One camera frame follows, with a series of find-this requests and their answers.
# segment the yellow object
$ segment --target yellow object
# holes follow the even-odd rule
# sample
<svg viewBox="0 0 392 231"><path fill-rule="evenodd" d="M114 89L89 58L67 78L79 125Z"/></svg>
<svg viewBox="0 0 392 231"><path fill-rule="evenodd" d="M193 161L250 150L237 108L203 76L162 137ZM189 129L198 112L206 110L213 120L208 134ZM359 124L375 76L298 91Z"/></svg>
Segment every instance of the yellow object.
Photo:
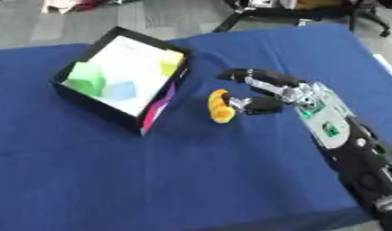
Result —
<svg viewBox="0 0 392 231"><path fill-rule="evenodd" d="M216 123L228 123L236 114L234 108L227 106L222 95L228 93L225 89L218 89L209 96L210 117Z"/></svg>
<svg viewBox="0 0 392 231"><path fill-rule="evenodd" d="M178 69L182 60L182 53L171 50L164 51L163 58L160 60L161 74L170 77Z"/></svg>

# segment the white object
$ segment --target white object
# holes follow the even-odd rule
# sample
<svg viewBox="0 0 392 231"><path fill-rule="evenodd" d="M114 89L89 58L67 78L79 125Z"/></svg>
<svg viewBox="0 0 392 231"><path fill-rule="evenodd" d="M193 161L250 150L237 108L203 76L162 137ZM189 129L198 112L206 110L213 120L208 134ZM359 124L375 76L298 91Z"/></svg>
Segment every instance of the white object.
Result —
<svg viewBox="0 0 392 231"><path fill-rule="evenodd" d="M54 7L56 8L60 14L66 14L75 5L79 4L79 0L44 0L42 5L42 13L48 14L49 8Z"/></svg>
<svg viewBox="0 0 392 231"><path fill-rule="evenodd" d="M286 9L295 9L297 7L297 0L279 0L280 4Z"/></svg>
<svg viewBox="0 0 392 231"><path fill-rule="evenodd" d="M250 0L249 6L256 8L272 8L275 6L276 0Z"/></svg>
<svg viewBox="0 0 392 231"><path fill-rule="evenodd" d="M380 64L386 69L386 71L392 76L391 64L381 54L374 54L373 57L380 62Z"/></svg>

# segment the yellow block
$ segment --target yellow block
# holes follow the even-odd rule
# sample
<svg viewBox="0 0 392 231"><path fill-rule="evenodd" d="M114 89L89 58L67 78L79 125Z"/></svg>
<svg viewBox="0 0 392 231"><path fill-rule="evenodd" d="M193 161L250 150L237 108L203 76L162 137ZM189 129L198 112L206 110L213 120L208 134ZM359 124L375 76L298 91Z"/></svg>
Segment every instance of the yellow block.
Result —
<svg viewBox="0 0 392 231"><path fill-rule="evenodd" d="M161 74L169 78L178 69L182 60L182 53L171 50L164 51L163 58L160 60Z"/></svg>

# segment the table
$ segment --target table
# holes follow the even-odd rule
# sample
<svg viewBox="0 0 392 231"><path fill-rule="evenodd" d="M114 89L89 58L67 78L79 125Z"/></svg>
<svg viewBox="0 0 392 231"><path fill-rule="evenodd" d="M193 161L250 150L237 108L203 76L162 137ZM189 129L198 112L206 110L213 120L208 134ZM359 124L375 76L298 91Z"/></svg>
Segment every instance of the table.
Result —
<svg viewBox="0 0 392 231"><path fill-rule="evenodd" d="M392 78L343 26L212 33L146 137L62 100L51 76L87 45L0 51L0 231L327 230L369 218L292 109L210 121L214 77L269 68L320 80L392 145Z"/></svg>

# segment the pink object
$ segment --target pink object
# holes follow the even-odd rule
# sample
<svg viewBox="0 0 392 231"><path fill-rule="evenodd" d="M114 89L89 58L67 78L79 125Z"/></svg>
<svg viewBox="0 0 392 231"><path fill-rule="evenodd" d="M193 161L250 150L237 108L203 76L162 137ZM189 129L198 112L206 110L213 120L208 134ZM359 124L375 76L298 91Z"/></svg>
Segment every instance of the pink object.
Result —
<svg viewBox="0 0 392 231"><path fill-rule="evenodd" d="M80 4L80 0L44 0L42 6L42 13L47 14L49 7L58 9L60 14L66 14L69 10L74 8L75 5Z"/></svg>

